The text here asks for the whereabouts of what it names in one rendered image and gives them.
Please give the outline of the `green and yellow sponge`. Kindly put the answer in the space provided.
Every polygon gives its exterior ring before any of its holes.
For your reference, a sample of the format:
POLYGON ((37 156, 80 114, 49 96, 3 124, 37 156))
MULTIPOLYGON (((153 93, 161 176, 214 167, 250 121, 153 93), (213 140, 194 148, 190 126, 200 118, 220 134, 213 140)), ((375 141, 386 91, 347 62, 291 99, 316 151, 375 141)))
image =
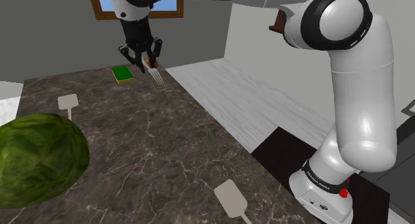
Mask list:
POLYGON ((112 74, 118 84, 130 82, 134 78, 126 66, 118 66, 111 68, 112 74))

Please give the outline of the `large grey spatula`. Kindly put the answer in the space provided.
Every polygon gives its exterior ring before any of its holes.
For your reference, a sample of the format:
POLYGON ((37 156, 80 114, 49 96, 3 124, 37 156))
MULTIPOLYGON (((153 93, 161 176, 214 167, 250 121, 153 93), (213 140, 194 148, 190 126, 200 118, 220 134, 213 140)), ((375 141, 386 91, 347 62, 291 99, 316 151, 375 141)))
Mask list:
POLYGON ((247 200, 232 179, 226 180, 213 191, 230 218, 241 217, 246 224, 252 224, 245 214, 247 200))

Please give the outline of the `silver fork with brown handle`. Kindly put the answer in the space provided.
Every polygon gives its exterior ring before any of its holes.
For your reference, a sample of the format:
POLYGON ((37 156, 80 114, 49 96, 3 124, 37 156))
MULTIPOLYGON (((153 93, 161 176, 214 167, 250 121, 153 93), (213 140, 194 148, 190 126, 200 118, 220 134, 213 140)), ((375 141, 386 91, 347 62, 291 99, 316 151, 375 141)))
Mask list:
POLYGON ((144 65, 144 70, 152 76, 152 78, 156 81, 156 83, 158 85, 161 85, 161 84, 164 83, 164 81, 163 81, 160 73, 158 72, 157 68, 152 68, 150 66, 150 61, 149 61, 148 58, 144 58, 142 56, 142 64, 144 65))

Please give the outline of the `dark robot stand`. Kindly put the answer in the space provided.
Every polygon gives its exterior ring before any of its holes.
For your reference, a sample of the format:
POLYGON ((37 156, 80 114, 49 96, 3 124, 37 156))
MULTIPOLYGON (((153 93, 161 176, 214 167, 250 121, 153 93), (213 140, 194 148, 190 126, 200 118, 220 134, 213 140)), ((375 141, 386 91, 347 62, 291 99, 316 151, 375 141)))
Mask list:
MULTIPOLYGON (((289 176, 301 168, 316 149, 282 128, 276 128, 251 155, 289 190, 289 176)), ((358 174, 349 177, 351 224, 388 224, 390 194, 358 174)))

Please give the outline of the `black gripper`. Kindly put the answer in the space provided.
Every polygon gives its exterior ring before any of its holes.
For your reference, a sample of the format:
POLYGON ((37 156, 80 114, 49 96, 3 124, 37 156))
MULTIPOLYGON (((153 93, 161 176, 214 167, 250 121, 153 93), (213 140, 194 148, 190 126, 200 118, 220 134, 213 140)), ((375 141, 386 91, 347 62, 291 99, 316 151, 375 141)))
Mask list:
POLYGON ((160 56, 162 49, 162 39, 153 38, 148 17, 144 17, 138 21, 120 20, 126 44, 118 47, 120 53, 131 63, 136 65, 142 73, 146 72, 142 60, 130 55, 131 48, 135 52, 143 53, 149 51, 148 62, 151 68, 157 67, 156 58, 160 56))

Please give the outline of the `small grey spatula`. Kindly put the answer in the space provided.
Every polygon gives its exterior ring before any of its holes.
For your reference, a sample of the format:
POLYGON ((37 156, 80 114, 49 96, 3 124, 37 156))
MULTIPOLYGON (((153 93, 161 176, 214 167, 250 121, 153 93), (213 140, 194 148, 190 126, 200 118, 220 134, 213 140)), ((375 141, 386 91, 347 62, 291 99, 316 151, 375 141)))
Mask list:
POLYGON ((68 119, 72 120, 72 109, 78 106, 78 96, 76 94, 68 94, 57 98, 59 110, 67 110, 68 119))

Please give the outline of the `green cabbage head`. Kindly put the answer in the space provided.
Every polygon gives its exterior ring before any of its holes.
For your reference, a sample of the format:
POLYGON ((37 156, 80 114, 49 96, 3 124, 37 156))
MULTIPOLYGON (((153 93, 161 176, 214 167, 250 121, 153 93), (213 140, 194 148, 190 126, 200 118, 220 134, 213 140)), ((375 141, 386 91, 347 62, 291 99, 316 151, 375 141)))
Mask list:
POLYGON ((0 127, 0 209, 50 200, 70 187, 90 163, 80 128, 58 114, 32 114, 0 127))

